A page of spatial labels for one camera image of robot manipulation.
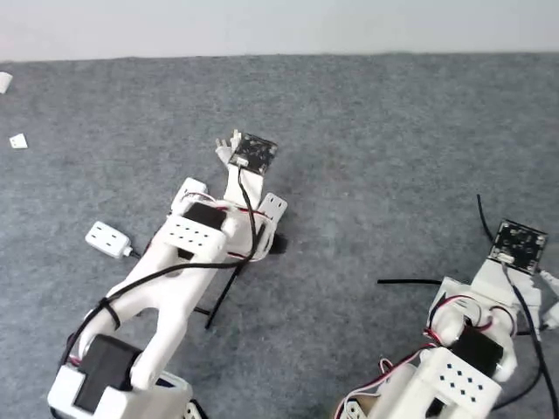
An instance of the power plug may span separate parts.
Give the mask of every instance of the power plug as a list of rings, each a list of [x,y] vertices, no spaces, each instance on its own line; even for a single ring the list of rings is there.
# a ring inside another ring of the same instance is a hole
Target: power plug
[[[86,242],[111,258],[120,259],[133,252],[130,239],[113,227],[97,221],[86,235]]]

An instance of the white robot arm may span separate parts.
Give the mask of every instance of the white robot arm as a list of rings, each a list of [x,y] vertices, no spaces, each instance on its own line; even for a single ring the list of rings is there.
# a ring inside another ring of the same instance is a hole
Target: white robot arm
[[[539,339],[541,293],[532,276],[546,241],[538,230],[503,221],[470,285],[443,280],[424,330],[432,343],[395,365],[381,360],[382,374],[344,397],[335,419],[487,417],[517,367],[520,310]]]
[[[164,372],[186,334],[190,314],[217,269],[260,260],[270,250],[287,204],[261,200],[263,174],[275,144],[233,133],[217,142],[229,172],[222,200],[188,178],[171,211],[127,278],[109,291],[70,339],[48,395],[52,413],[76,419],[183,419],[190,385]],[[227,257],[239,259],[224,263]],[[116,328],[146,308],[159,312],[157,329],[141,351],[114,337]],[[78,356],[69,357],[78,342]]]

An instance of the carpet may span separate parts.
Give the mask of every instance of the carpet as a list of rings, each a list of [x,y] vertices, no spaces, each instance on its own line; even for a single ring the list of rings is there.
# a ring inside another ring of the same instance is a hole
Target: carpet
[[[212,419],[326,418],[337,400],[424,342],[429,285],[469,281],[489,244],[478,218],[550,234],[559,273],[559,55],[239,57],[4,63],[0,96],[1,417],[47,418],[66,337],[135,261],[84,241],[96,220],[143,249],[183,179],[214,196],[214,140],[279,144],[265,191],[289,209],[287,253],[252,264],[213,328],[194,313],[168,370]],[[8,138],[25,133],[27,150]],[[210,306],[227,280],[204,295]],[[546,305],[555,300],[544,288]],[[155,313],[123,327],[144,345]],[[535,375],[529,338],[505,395]],[[543,347],[559,387],[559,336]],[[550,417],[543,384],[494,418]]]

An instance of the black circuit board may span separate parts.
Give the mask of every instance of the black circuit board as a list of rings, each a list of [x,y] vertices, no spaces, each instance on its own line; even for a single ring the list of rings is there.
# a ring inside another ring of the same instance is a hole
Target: black circuit board
[[[264,175],[270,167],[277,150],[278,145],[271,141],[252,134],[242,134],[237,149],[231,156],[229,163],[250,170],[258,175]]]
[[[512,268],[534,275],[547,242],[548,235],[543,231],[503,220],[493,241],[489,258],[495,262],[502,262],[506,256],[512,257],[514,261],[509,263]]]

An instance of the black metal rod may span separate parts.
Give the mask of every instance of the black metal rod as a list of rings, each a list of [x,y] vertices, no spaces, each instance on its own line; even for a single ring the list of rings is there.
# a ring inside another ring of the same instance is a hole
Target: black metal rod
[[[205,326],[206,329],[210,328],[211,322],[216,317],[217,311],[219,310],[219,307],[221,306],[221,304],[224,302],[224,299],[227,296],[227,293],[229,292],[229,289],[231,288],[231,285],[233,285],[233,282],[235,282],[235,279],[237,279],[237,277],[240,275],[240,273],[241,273],[241,271],[243,270],[244,267],[245,267],[245,264],[241,264],[241,265],[239,265],[235,268],[235,271],[233,271],[231,277],[229,278],[229,281],[227,281],[227,285],[225,286],[224,290],[221,291],[221,294],[219,295],[219,298],[217,299],[216,304],[211,309],[210,316],[208,317],[208,320],[206,321],[206,326]]]
[[[206,315],[206,316],[209,316],[209,315],[210,315],[210,310],[204,310],[203,308],[200,308],[200,307],[198,307],[198,306],[194,307],[194,311],[195,311],[196,313],[204,314],[204,315]]]

